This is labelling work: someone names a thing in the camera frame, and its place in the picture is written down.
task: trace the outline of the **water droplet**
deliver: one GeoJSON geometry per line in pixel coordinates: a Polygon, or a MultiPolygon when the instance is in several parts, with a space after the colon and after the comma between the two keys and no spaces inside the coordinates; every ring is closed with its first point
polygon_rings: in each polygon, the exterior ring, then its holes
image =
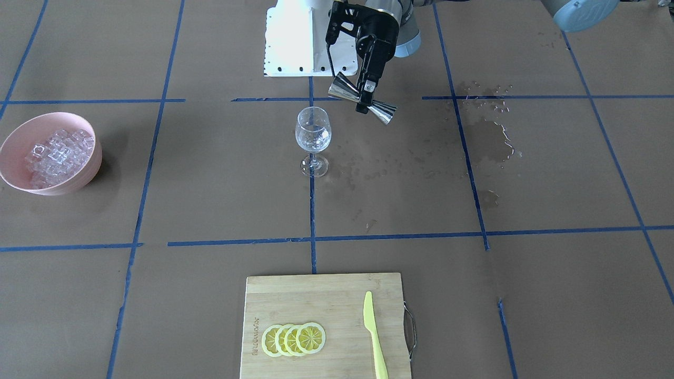
{"type": "Polygon", "coordinates": [[[494,191],[478,191],[480,207],[483,209],[493,209],[499,206],[499,197],[494,191]]]}

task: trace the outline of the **yellow plastic knife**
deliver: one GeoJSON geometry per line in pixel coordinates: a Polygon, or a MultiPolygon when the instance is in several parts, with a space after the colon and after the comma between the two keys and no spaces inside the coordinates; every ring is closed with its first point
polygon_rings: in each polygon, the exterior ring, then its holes
{"type": "Polygon", "coordinates": [[[375,359],[375,376],[377,379],[388,379],[386,371],[386,362],[384,354],[381,352],[379,344],[379,335],[377,334],[377,324],[375,323],[375,310],[372,306],[372,292],[365,293],[365,302],[363,303],[363,324],[369,330],[372,336],[372,353],[375,359]]]}

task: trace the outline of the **cutting board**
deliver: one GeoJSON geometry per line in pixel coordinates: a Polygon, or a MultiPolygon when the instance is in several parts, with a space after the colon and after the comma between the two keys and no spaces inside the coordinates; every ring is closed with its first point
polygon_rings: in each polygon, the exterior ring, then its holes
{"type": "Polygon", "coordinates": [[[370,333],[363,326],[372,291],[390,379],[411,379],[403,331],[400,273],[249,276],[241,343],[241,379],[375,378],[370,333]],[[273,324],[318,322],[326,344],[303,357],[269,357],[262,334],[273,324]]]}

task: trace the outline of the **lemon slice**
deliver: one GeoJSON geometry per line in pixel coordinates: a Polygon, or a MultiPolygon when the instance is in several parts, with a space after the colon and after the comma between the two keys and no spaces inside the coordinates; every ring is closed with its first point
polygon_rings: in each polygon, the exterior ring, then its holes
{"type": "Polygon", "coordinates": [[[321,324],[308,322],[298,329],[295,340],[300,351],[306,354],[316,354],[326,344],[326,331],[321,324]]]}
{"type": "Polygon", "coordinates": [[[292,328],[295,326],[295,324],[285,324],[281,326],[278,331],[276,331],[276,335],[274,336],[274,346],[276,350],[281,353],[281,355],[285,355],[286,357],[292,357],[293,355],[290,354],[286,349],[285,345],[283,343],[286,332],[288,332],[288,329],[292,328]]]}
{"type": "Polygon", "coordinates": [[[274,342],[276,333],[280,327],[281,325],[274,324],[267,328],[264,333],[262,333],[262,351],[264,351],[264,353],[270,357],[278,357],[281,355],[279,350],[276,348],[276,343],[274,342]]]}
{"type": "Polygon", "coordinates": [[[299,349],[299,346],[297,346],[297,333],[302,327],[303,325],[293,326],[286,331],[286,335],[283,337],[282,346],[294,357],[301,357],[306,354],[299,349]]]}

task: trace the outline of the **jigger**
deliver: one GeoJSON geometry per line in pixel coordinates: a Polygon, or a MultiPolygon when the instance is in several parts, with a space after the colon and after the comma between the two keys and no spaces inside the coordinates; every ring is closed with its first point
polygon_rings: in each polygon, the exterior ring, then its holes
{"type": "MultiPolygon", "coordinates": [[[[353,101],[354,103],[357,103],[358,98],[360,97],[358,88],[356,88],[356,86],[354,86],[353,83],[351,83],[341,72],[337,74],[335,79],[332,81],[332,84],[330,84],[330,88],[328,88],[328,95],[335,98],[353,101]]],[[[395,105],[383,103],[378,100],[373,100],[372,105],[367,108],[372,111],[372,113],[374,113],[374,115],[377,116],[377,118],[380,119],[384,125],[388,125],[388,123],[391,122],[393,114],[396,112],[396,109],[398,109],[398,107],[395,105]]]]}

